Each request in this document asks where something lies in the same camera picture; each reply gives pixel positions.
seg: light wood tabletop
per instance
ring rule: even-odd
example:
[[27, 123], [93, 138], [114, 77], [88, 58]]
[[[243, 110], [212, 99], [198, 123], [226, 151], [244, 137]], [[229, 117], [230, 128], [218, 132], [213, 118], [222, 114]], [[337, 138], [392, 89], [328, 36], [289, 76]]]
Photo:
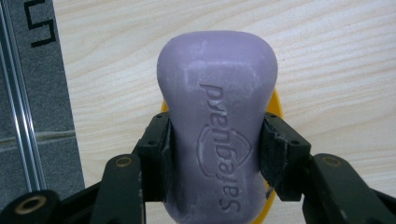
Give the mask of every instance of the light wood tabletop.
[[[395, 1], [54, 0], [86, 186], [130, 153], [162, 94], [156, 63], [172, 37], [235, 30], [265, 39], [278, 60], [284, 118], [312, 144], [349, 161], [396, 196]], [[174, 223], [161, 203], [148, 223]], [[304, 223], [279, 199], [267, 223]]]

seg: wooden surface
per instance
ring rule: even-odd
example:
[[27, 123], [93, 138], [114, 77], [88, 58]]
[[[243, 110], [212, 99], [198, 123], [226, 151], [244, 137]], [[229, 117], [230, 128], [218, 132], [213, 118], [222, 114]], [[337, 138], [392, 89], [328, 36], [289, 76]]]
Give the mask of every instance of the wooden surface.
[[[54, 0], [87, 186], [130, 153], [162, 102], [156, 61], [173, 36], [236, 30], [265, 39], [278, 59], [285, 120], [396, 196], [396, 2]], [[148, 223], [173, 223], [149, 203]], [[304, 223], [276, 200], [267, 223]]]

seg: wooden table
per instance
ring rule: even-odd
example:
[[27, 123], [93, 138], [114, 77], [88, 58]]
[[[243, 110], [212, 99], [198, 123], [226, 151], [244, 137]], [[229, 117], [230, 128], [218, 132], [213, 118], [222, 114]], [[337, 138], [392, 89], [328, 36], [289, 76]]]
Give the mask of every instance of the wooden table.
[[[285, 120], [313, 145], [348, 160], [374, 189], [396, 196], [394, 1], [54, 0], [86, 186], [130, 153], [162, 102], [157, 57], [198, 30], [265, 39], [279, 65]], [[148, 223], [174, 223], [149, 203]], [[268, 223], [304, 223], [300, 203], [276, 200]]]

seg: yellow object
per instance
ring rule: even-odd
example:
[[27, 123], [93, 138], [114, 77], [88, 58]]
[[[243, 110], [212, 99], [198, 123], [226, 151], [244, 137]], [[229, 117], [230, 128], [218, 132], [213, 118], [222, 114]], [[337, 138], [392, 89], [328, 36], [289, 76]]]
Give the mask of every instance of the yellow object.
[[[165, 101], [163, 101], [163, 105], [161, 106], [161, 112], [165, 112], [165, 111], [168, 111], [168, 105], [166, 104]], [[271, 96], [270, 103], [267, 106], [267, 112], [273, 113], [283, 119], [282, 105], [280, 104], [279, 96], [277, 95], [276, 90], [274, 90]], [[265, 187], [267, 188], [267, 190], [270, 190], [268, 183], [265, 183]], [[264, 222], [264, 219], [268, 215], [271, 205], [274, 202], [275, 196], [276, 193], [274, 190], [272, 190], [270, 196], [267, 199], [267, 202], [265, 202], [262, 212], [256, 217], [256, 219], [252, 222], [252, 224], [261, 224]]]

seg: purple soap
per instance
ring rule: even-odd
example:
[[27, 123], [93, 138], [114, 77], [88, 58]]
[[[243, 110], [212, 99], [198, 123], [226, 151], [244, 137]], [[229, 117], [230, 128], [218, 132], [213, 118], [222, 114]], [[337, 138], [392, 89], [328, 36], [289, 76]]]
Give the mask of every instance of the purple soap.
[[208, 31], [170, 40], [157, 78], [175, 137], [164, 203], [178, 223], [250, 223], [265, 204], [258, 143], [276, 83], [276, 56], [261, 38]]

